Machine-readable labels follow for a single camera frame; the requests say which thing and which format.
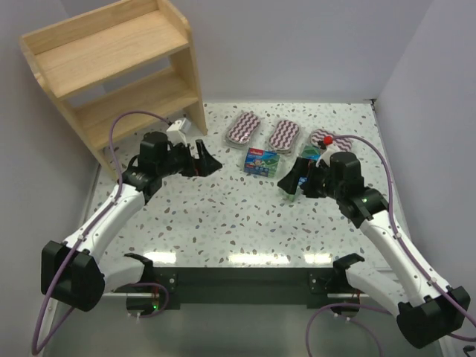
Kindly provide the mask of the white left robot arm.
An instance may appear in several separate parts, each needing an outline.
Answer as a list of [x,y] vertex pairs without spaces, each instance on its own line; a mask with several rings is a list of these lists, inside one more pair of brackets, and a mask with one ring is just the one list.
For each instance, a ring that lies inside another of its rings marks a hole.
[[193,156],[190,145],[173,144],[163,132],[145,134],[139,153],[100,209],[62,242],[50,241],[42,249],[43,295],[88,312],[106,292],[154,282],[153,263],[141,255],[125,254],[118,271],[101,270],[100,261],[127,221],[161,189],[164,178],[207,177],[222,169],[203,140],[196,140],[196,150]]

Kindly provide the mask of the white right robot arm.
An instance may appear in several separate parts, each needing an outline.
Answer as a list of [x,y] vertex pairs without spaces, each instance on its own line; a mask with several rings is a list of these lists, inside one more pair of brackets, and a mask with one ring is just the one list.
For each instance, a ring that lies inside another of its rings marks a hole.
[[334,199],[340,212],[375,245],[396,281],[358,254],[335,260],[334,269],[340,279],[392,315],[412,346],[421,349],[462,327],[471,301],[468,292],[451,287],[399,231],[387,200],[365,185],[355,154],[335,152],[319,161],[297,158],[277,185],[288,194],[301,189],[307,198]]

